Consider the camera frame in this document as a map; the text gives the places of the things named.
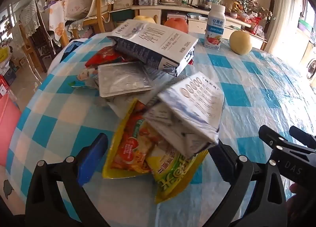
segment yogurt bottle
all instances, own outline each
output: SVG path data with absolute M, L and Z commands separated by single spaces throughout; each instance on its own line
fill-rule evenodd
M 225 6 L 212 4 L 207 19 L 204 47 L 219 50 L 225 27 Z

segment pink chair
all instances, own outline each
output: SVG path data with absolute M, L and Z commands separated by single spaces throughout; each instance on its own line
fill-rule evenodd
M 16 107 L 6 93 L 0 99 L 0 165 L 5 166 L 11 138 L 21 116 L 21 111 Z

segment screw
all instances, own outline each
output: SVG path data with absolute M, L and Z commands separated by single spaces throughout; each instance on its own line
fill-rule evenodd
M 37 165 L 38 165 L 38 166 L 43 166 L 44 163 L 45 163 L 44 160 L 40 160 L 39 162 L 37 162 Z
M 241 155 L 241 156 L 239 156 L 239 160 L 241 161 L 241 162 L 247 162 L 247 157 L 246 156 L 243 156 L 243 155 Z
M 73 156 L 69 156 L 66 158 L 66 162 L 71 163 L 75 160 L 75 158 Z
M 269 164 L 275 166 L 275 165 L 276 165 L 276 162 L 275 162 L 273 159 L 270 159 L 270 160 L 269 160 Z

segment blue checkered tablecloth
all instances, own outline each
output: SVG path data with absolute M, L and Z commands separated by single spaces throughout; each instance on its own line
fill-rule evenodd
M 291 125 L 316 133 L 316 96 L 298 72 L 257 49 L 239 56 L 226 40 L 219 51 L 204 48 L 204 36 L 192 35 L 200 41 L 195 47 L 193 66 L 187 66 L 182 74 L 201 71 L 223 89 L 226 106 L 220 139 L 237 154 L 256 162 L 267 161 L 271 150 L 258 137 L 263 124 L 290 141 Z M 100 132 L 111 140 L 118 117 L 109 107 L 98 104 L 96 90 L 68 85 L 85 62 L 110 43 L 104 34 L 98 34 L 78 47 L 48 75 L 22 113 L 8 151 L 6 170 L 9 182 L 24 201 L 39 160 L 55 163 L 75 156 Z M 151 175 L 102 179 L 104 160 L 84 189 L 113 227 L 202 226 L 229 188 L 208 155 L 181 194 L 156 205 Z M 284 184 L 289 196 L 288 180 Z M 64 187 L 58 185 L 70 216 L 78 219 Z

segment white bottle cap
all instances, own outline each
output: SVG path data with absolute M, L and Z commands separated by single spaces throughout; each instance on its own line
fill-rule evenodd
M 220 4 L 212 4 L 211 11 L 222 12 L 225 13 L 225 6 Z

